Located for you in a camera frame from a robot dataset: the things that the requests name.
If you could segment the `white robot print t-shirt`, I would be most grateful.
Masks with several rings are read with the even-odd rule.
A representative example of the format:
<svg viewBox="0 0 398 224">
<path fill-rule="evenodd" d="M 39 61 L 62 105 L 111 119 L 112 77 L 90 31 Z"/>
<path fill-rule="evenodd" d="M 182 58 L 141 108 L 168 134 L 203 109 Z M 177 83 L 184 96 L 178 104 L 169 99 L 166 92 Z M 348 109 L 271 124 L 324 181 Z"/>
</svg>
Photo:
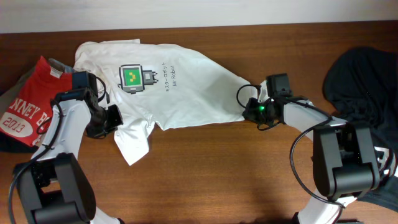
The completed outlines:
<svg viewBox="0 0 398 224">
<path fill-rule="evenodd" d="M 128 164 L 149 152 L 148 138 L 162 130 L 243 120 L 244 104 L 257 96 L 249 82 L 205 55 L 174 44 L 139 40 L 85 42 L 74 68 L 105 83 L 123 119 L 114 141 Z"/>
</svg>

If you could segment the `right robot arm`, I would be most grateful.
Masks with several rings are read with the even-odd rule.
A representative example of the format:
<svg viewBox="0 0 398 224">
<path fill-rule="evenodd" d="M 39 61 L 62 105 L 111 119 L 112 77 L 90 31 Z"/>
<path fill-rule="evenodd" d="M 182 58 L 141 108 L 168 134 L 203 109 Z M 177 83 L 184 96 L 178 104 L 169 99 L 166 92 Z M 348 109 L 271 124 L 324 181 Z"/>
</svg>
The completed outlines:
<svg viewBox="0 0 398 224">
<path fill-rule="evenodd" d="M 297 182 L 311 198 L 294 215 L 293 223 L 337 223 L 350 203 L 379 187 L 376 152 L 365 124 L 336 118 L 303 97 L 274 96 L 263 102 L 250 98 L 243 116 L 265 129 L 286 124 L 300 131 L 290 147 L 289 161 Z M 294 164 L 295 148 L 305 136 L 313 143 L 315 191 L 302 182 Z"/>
</svg>

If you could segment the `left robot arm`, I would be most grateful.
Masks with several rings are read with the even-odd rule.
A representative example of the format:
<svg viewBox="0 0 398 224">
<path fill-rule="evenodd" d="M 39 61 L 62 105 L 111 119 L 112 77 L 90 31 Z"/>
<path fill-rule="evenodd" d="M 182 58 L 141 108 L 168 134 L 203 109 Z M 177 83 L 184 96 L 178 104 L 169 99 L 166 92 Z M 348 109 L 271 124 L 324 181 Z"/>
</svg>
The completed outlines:
<svg viewBox="0 0 398 224">
<path fill-rule="evenodd" d="M 9 193 L 17 190 L 28 223 L 122 223 L 97 207 L 77 161 L 84 134 L 102 138 L 123 123 L 119 108 L 100 107 L 89 88 L 59 93 L 51 105 L 45 139 L 31 160 L 15 166 Z"/>
</svg>

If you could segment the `red printed t-shirt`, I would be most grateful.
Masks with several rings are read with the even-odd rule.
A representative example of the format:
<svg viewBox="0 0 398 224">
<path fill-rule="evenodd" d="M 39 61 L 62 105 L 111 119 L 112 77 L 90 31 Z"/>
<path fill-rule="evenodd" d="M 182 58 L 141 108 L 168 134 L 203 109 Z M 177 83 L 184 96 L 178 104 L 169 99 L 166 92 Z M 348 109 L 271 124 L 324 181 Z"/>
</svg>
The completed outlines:
<svg viewBox="0 0 398 224">
<path fill-rule="evenodd" d="M 50 66 L 41 57 L 21 91 L 1 115 L 1 133 L 28 146 L 37 146 L 53 112 L 50 100 L 72 88 L 72 73 Z"/>
</svg>

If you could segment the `folded khaki grey shirt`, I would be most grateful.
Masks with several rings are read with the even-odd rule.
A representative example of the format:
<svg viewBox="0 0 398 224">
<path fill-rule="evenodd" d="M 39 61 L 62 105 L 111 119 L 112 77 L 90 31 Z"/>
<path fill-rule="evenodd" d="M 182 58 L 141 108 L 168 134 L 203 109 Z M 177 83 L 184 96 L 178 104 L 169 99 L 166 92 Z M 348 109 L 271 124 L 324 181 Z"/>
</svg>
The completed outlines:
<svg viewBox="0 0 398 224">
<path fill-rule="evenodd" d="M 49 62 L 51 67 L 63 71 L 65 73 L 72 73 L 75 71 L 72 67 L 65 65 L 62 62 L 59 62 L 54 58 L 50 58 L 47 61 Z M 32 67 L 27 73 L 23 74 L 18 79 L 18 81 L 14 86 L 10 87 L 10 89 L 8 89 L 7 91 L 1 92 L 1 115 L 3 115 L 6 112 L 7 107 L 12 103 L 14 98 L 21 91 L 22 87 L 25 85 L 30 76 L 33 74 L 34 70 L 35 67 Z"/>
</svg>

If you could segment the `dark green black garment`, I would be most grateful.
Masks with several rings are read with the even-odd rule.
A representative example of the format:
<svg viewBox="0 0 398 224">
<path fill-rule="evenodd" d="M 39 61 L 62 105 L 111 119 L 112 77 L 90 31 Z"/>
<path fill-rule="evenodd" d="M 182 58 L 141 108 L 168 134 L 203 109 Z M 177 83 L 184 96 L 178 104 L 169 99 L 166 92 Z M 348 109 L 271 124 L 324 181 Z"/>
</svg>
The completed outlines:
<svg viewBox="0 0 398 224">
<path fill-rule="evenodd" d="M 366 123 L 373 144 L 386 149 L 379 187 L 360 200 L 397 211 L 397 53 L 349 49 L 329 69 L 323 95 L 339 118 Z"/>
</svg>

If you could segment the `folded black garment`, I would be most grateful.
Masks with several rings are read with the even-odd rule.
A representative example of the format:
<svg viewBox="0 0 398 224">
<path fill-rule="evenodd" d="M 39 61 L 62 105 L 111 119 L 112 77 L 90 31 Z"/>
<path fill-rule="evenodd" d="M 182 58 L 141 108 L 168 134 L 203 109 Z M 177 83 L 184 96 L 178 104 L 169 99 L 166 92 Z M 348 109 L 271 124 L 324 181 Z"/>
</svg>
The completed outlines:
<svg viewBox="0 0 398 224">
<path fill-rule="evenodd" d="M 20 142 L 12 137 L 9 137 L 3 133 L 0 135 L 0 150 L 1 152 L 10 153 L 34 153 L 38 150 L 37 146 L 28 146 L 23 142 Z"/>
</svg>

